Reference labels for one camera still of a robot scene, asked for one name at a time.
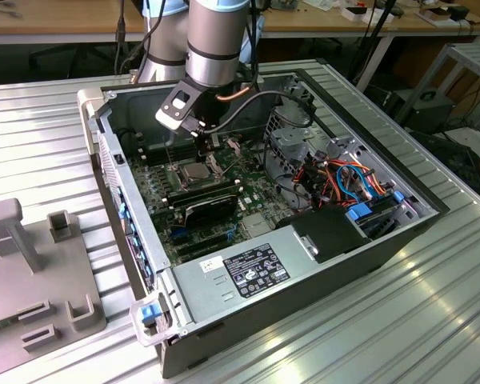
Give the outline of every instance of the barcode sticker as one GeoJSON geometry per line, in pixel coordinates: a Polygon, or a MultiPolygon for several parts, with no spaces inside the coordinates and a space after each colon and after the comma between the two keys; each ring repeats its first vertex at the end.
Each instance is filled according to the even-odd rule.
{"type": "Polygon", "coordinates": [[[204,273],[210,272],[211,270],[216,270],[217,268],[224,266],[224,264],[222,264],[222,256],[220,255],[215,256],[214,258],[209,258],[204,262],[200,262],[199,265],[201,266],[201,269],[204,273]]]}

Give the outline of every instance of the gray bracket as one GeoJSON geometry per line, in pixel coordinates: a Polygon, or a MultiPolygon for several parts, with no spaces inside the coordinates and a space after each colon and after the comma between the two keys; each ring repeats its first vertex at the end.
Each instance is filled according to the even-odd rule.
{"type": "Polygon", "coordinates": [[[67,210],[60,210],[46,216],[50,224],[51,237],[54,242],[62,242],[74,236],[74,229],[70,223],[67,210]]]}
{"type": "Polygon", "coordinates": [[[14,252],[14,246],[17,247],[34,274],[42,268],[38,252],[20,223],[21,220],[23,220],[23,211],[19,200],[8,198],[0,201],[0,256],[14,252]]]}
{"type": "Polygon", "coordinates": [[[21,336],[21,339],[23,342],[22,347],[27,352],[31,352],[41,346],[50,344],[51,342],[55,341],[57,338],[58,338],[57,330],[54,328],[53,324],[49,324],[48,326],[44,326],[42,328],[33,330],[28,334],[23,334],[21,336]]]}
{"type": "Polygon", "coordinates": [[[0,202],[0,373],[106,325],[77,216],[22,219],[17,199],[0,202]]]}
{"type": "Polygon", "coordinates": [[[24,310],[18,311],[18,320],[21,324],[26,325],[31,322],[35,322],[46,316],[50,316],[55,312],[55,307],[53,307],[48,300],[43,300],[38,302],[24,310]]]}
{"type": "Polygon", "coordinates": [[[95,310],[92,299],[86,294],[86,308],[73,308],[70,302],[66,302],[67,317],[74,330],[84,330],[96,323],[100,315],[95,310]]]}

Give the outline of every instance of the motherboard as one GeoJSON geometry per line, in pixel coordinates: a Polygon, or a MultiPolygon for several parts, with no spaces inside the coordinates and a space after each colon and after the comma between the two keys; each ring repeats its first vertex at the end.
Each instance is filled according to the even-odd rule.
{"type": "Polygon", "coordinates": [[[222,136],[221,149],[194,159],[130,169],[173,265],[273,230],[294,214],[261,164],[252,142],[222,136]]]}

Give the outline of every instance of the metal shelf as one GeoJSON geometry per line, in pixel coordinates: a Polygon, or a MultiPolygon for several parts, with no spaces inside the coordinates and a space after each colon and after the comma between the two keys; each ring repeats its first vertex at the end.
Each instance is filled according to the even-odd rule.
{"type": "Polygon", "coordinates": [[[450,88],[462,68],[467,68],[480,77],[480,44],[446,44],[441,52],[439,52],[439,55],[436,57],[428,71],[423,75],[422,80],[414,89],[412,95],[400,109],[400,112],[394,119],[396,122],[403,122],[416,101],[423,94],[425,88],[430,84],[436,73],[441,69],[442,65],[448,58],[455,60],[457,65],[440,85],[439,90],[441,92],[445,93],[450,88]]]}

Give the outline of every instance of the open computer chassis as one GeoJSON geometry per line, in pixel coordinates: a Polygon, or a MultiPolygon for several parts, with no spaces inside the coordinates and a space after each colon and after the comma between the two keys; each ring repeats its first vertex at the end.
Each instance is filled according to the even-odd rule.
{"type": "Polygon", "coordinates": [[[130,315],[164,378],[376,270],[448,211],[305,71],[261,75],[263,90],[324,105],[348,134],[316,116],[294,128],[307,118],[296,103],[259,99],[200,157],[154,118],[173,83],[102,88],[86,122],[99,128],[130,315]]]}

